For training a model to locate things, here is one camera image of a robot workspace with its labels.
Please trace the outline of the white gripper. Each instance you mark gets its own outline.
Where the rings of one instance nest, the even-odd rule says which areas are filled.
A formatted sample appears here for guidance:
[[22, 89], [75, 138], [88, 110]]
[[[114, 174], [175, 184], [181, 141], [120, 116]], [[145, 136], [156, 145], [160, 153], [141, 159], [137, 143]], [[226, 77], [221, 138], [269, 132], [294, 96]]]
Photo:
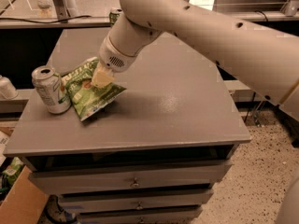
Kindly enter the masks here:
[[129, 42], [114, 44], [110, 35], [107, 35], [99, 49], [99, 60], [92, 77], [91, 84], [98, 88], [104, 88], [114, 81], [114, 72], [124, 72], [135, 61], [137, 46]]

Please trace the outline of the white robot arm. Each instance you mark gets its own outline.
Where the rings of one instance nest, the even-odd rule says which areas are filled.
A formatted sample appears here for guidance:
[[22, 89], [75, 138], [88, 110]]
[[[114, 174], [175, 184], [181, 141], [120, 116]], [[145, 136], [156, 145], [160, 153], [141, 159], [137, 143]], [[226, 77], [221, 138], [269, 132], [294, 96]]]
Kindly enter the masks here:
[[92, 85], [103, 88], [164, 32], [198, 51], [272, 105], [299, 119], [299, 37], [185, 0], [120, 0]]

